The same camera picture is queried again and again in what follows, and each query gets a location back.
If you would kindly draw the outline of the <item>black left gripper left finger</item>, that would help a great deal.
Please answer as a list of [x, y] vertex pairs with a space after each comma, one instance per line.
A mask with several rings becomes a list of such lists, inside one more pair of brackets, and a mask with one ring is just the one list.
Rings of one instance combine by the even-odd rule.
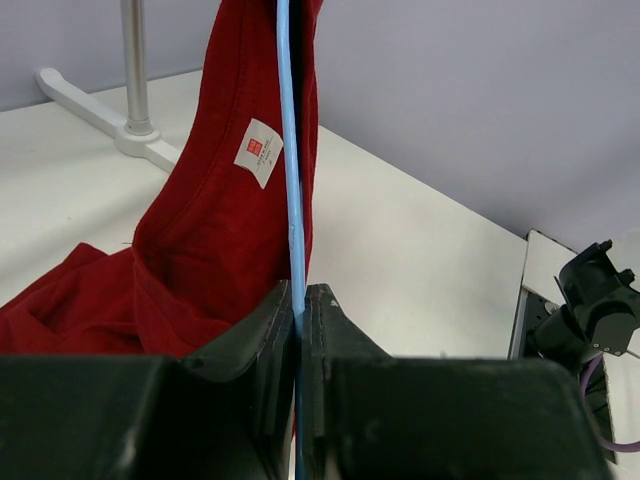
[[190, 355], [5, 355], [5, 479], [284, 479], [291, 288]]

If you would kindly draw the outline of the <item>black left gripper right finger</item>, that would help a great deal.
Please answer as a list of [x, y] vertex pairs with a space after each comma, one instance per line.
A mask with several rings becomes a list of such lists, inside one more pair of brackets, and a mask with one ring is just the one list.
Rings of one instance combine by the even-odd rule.
[[608, 479], [575, 380], [543, 360], [395, 358], [306, 293], [308, 479]]

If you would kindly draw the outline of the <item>red t-shirt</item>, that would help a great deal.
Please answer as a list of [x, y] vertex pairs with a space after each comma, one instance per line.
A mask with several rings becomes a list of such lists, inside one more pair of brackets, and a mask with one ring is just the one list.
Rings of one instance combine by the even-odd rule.
[[80, 244], [1, 309], [1, 350], [182, 357], [251, 313], [289, 277], [285, 166], [259, 184], [261, 123], [280, 131], [276, 5], [224, 1], [190, 136], [130, 247]]

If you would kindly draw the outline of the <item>light blue wire hanger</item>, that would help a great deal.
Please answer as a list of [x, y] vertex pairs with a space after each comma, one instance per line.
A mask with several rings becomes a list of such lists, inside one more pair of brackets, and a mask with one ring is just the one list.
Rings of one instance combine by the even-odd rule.
[[305, 472], [303, 456], [303, 376], [301, 357], [306, 294], [306, 253], [290, 48], [290, 25], [290, 3], [286, 0], [278, 0], [276, 2], [276, 41], [285, 157], [291, 294], [296, 359], [295, 477], [297, 479], [305, 479], [307, 474]]

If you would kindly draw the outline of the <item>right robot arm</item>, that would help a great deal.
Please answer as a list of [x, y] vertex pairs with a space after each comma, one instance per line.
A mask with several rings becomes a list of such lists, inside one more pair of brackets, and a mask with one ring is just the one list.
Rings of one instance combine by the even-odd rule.
[[594, 243], [556, 277], [564, 302], [526, 332], [526, 347], [573, 374], [605, 353], [620, 356], [639, 329], [639, 291], [632, 269], [618, 270], [608, 256], [612, 240]]

